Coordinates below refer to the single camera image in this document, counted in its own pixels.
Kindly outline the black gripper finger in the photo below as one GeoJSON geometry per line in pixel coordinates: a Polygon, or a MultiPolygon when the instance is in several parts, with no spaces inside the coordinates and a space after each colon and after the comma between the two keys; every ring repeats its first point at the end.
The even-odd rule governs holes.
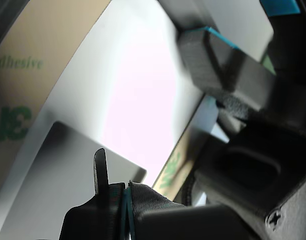
{"type": "Polygon", "coordinates": [[[127,190],[123,182],[108,182],[105,149],[93,160],[95,195],[65,215],[60,240],[129,240],[127,190]]]}

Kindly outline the gray gripper finger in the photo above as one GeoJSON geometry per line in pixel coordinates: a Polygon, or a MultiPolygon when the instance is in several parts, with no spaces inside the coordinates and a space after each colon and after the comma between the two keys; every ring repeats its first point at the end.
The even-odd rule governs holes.
{"type": "Polygon", "coordinates": [[[235,118],[269,119],[274,75],[220,33],[206,1],[159,3],[179,31],[178,51],[193,84],[235,118]]]}

